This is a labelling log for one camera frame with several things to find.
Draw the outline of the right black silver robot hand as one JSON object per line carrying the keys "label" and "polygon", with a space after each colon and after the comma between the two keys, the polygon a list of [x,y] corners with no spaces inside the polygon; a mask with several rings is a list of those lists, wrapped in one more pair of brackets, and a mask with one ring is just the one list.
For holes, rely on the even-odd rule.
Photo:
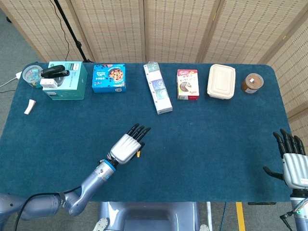
{"label": "right black silver robot hand", "polygon": [[284,129],[280,129],[280,133],[273,132],[273,136],[278,144],[283,172],[273,172],[267,166],[263,170],[269,176],[284,181],[293,190],[307,190],[308,156],[302,140]]}

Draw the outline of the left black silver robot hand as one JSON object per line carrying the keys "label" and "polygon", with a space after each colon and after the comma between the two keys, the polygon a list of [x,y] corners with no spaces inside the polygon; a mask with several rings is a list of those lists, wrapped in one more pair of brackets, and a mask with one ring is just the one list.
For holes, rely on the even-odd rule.
{"label": "left black silver robot hand", "polygon": [[134,156],[138,155],[141,149],[145,146],[145,143],[141,140],[150,129],[151,128],[139,126],[139,123],[135,124],[113,145],[107,155],[107,159],[115,165],[126,164]]}

